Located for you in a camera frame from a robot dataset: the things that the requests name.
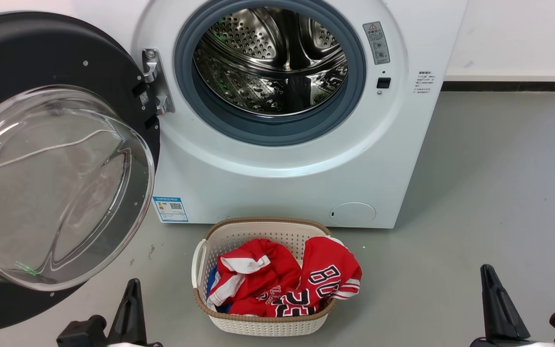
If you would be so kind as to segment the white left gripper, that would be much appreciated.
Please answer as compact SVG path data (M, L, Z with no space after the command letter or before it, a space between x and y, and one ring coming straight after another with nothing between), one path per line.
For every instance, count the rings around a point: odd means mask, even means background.
M108 334L107 347L164 347L148 343L141 282L130 279Z

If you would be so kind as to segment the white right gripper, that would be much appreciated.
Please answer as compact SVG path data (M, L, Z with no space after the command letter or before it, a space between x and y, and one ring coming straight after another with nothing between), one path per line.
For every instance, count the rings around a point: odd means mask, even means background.
M555 347L553 342L530 341L526 328L495 268L480 268L485 338L478 338L469 347Z

